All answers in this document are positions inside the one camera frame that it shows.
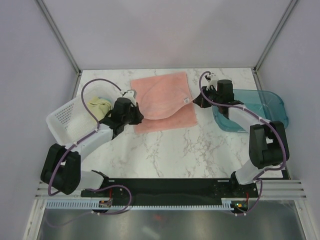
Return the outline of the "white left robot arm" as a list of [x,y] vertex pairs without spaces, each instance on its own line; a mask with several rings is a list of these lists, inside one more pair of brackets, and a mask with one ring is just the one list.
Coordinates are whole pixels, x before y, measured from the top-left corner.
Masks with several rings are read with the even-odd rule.
[[98,197],[105,197],[110,186],[100,171],[82,170],[82,162],[101,145],[112,141],[124,131],[126,125],[138,125],[144,119],[139,104],[126,97],[119,97],[112,110],[101,120],[93,118],[97,127],[78,141],[59,145],[49,150],[40,179],[48,184],[48,195],[58,193],[70,195],[75,190],[92,189]]

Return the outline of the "pink towel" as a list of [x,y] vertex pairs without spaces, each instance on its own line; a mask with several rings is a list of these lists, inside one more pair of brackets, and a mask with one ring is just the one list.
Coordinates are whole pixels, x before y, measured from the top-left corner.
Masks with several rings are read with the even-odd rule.
[[136,134],[189,128],[197,124],[187,73],[177,72],[130,81],[136,101],[144,116],[134,126]]

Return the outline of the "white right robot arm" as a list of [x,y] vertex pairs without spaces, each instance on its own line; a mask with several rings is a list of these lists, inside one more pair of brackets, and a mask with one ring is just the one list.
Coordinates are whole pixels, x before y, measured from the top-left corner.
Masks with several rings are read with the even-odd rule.
[[281,121],[272,121],[253,111],[235,99],[231,80],[223,79],[214,87],[210,81],[203,86],[199,82],[199,96],[193,101],[201,108],[215,106],[222,116],[242,127],[249,134],[249,160],[233,172],[228,185],[229,193],[241,197],[248,184],[258,180],[265,172],[281,170],[290,157],[286,128]]

